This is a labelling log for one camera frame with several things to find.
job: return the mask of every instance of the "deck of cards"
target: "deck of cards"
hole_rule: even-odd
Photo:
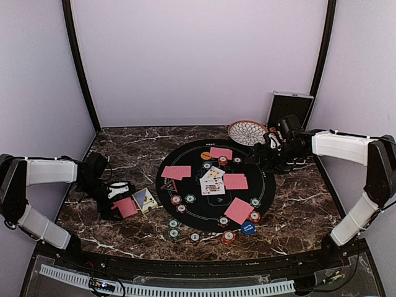
[[[223,195],[225,194],[225,187],[223,182],[223,175],[225,171],[212,166],[206,174],[200,178],[200,189],[203,196],[209,195]]]

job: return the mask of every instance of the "poker chip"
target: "poker chip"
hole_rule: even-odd
[[[234,164],[239,165],[242,163],[242,159],[240,157],[235,157],[233,159]]]
[[[205,161],[211,159],[210,152],[204,152],[204,153],[202,153],[202,154],[200,155],[200,157],[201,157],[203,160],[205,160]]]
[[[261,215],[259,212],[251,212],[249,215],[249,221],[252,223],[258,223],[261,220]]]
[[[252,235],[256,232],[256,226],[252,222],[244,222],[241,226],[241,231],[245,235]]]
[[[188,194],[188,195],[184,198],[184,200],[185,200],[187,203],[194,203],[194,202],[196,201],[196,197],[195,197],[194,195],[192,195],[192,194]]]
[[[227,227],[229,223],[230,223],[230,219],[227,218],[227,217],[220,217],[220,218],[218,218],[218,220],[217,220],[217,225],[218,225],[219,227],[222,227],[222,228]]]
[[[190,235],[190,240],[191,240],[193,243],[197,243],[197,242],[199,241],[199,239],[200,239],[200,236],[199,236],[198,233],[191,233],[191,235]]]
[[[187,212],[187,207],[184,204],[179,204],[176,206],[176,211],[182,215]]]
[[[176,229],[179,226],[179,221],[172,219],[168,223],[169,228]]]
[[[204,162],[202,164],[203,169],[209,170],[212,167],[212,164],[210,162]]]
[[[171,229],[168,232],[168,236],[172,240],[178,240],[180,238],[180,231],[178,229]]]
[[[171,203],[173,205],[179,205],[181,203],[181,197],[179,195],[172,196]]]
[[[226,166],[228,163],[227,157],[221,156],[218,158],[218,164],[220,166]]]
[[[259,208],[260,205],[261,205],[261,202],[260,202],[260,200],[257,199],[257,198],[252,198],[252,199],[250,200],[250,205],[253,206],[253,207],[255,207],[255,208]]]
[[[232,231],[225,231],[222,236],[223,244],[231,244],[235,241],[235,233]]]

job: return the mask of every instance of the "black round mat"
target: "black round mat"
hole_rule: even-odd
[[[261,201],[261,206],[255,210],[263,216],[270,208],[275,196],[275,178],[273,174],[263,173],[257,165],[244,163],[235,165],[232,160],[229,160],[226,166],[219,166],[217,159],[211,159],[209,162],[214,167],[220,168],[226,173],[244,173],[248,180],[249,189],[226,190],[224,195],[203,196],[201,195],[199,179],[203,177],[207,170],[202,167],[205,161],[201,159],[200,155],[203,152],[209,152],[211,147],[231,149],[233,151],[233,158],[240,157],[242,160],[244,160],[251,150],[250,147],[239,145],[232,140],[219,139],[198,140],[182,145],[171,152],[158,169],[156,179],[158,197],[164,208],[174,218],[187,226],[216,233],[224,232],[225,230],[240,229],[241,226],[233,221],[226,228],[221,228],[217,225],[217,219],[224,215],[235,197],[248,203],[252,198],[258,198]],[[183,178],[181,181],[175,180],[177,193],[161,190],[161,187],[169,181],[169,179],[161,177],[165,166],[175,165],[191,165],[191,177]],[[184,200],[188,194],[195,195],[196,201],[194,203],[188,204]],[[180,214],[176,211],[176,207],[171,203],[171,197],[173,195],[180,195],[182,197],[182,203],[187,206],[186,213]]]

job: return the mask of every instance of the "marble tabletop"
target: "marble tabletop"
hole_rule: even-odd
[[[145,187],[160,204],[155,177],[165,157],[179,146],[200,139],[228,139],[225,126],[130,127],[103,129],[90,151],[109,158],[110,182],[128,180],[136,189]],[[110,175],[107,170],[104,178]],[[236,232],[231,245],[221,243],[221,233],[208,233],[186,225],[180,239],[168,239],[171,215],[162,207],[121,222],[101,220],[96,203],[78,200],[82,193],[71,190],[57,224],[75,233],[83,250],[107,255],[153,260],[215,261],[243,260],[296,254],[319,249],[321,239],[339,221],[340,215],[313,160],[288,175],[276,175],[277,190],[270,210],[256,224],[251,236]],[[192,244],[189,235],[200,233]]]

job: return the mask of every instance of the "white wall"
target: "white wall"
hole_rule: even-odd
[[[310,128],[396,137],[396,2],[337,1],[329,55]],[[366,170],[325,158],[346,210],[356,203]],[[387,291],[396,292],[396,207],[364,233]]]
[[[0,1],[0,153],[82,158],[93,137],[61,1]],[[33,186],[27,194],[54,219],[66,189]],[[35,243],[0,221],[0,295],[19,296]]]
[[[103,127],[267,119],[308,93],[326,0],[78,0],[74,20]]]

